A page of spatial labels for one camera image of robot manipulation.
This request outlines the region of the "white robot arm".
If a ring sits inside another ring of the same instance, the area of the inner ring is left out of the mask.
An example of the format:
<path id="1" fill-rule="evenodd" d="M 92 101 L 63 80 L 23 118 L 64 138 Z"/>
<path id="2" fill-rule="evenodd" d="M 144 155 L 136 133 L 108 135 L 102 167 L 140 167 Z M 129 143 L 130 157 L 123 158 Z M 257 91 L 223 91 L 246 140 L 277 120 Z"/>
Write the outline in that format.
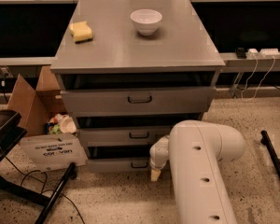
<path id="1" fill-rule="evenodd" d="M 218 163 L 244 152 L 239 131 L 198 120 L 177 123 L 150 148 L 153 181 L 170 165 L 178 224 L 237 224 Z"/>

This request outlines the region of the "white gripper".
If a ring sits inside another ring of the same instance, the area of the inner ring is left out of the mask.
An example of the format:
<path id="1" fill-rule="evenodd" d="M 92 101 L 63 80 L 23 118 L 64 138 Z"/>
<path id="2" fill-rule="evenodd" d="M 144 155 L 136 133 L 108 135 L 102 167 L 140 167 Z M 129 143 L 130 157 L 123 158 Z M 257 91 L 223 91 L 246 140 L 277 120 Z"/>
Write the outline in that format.
<path id="1" fill-rule="evenodd" d="M 167 160 L 158 161 L 158 160 L 150 159 L 149 162 L 150 162 L 150 167 L 152 169 L 150 175 L 151 181 L 156 182 L 161 175 L 161 170 L 166 166 Z"/>

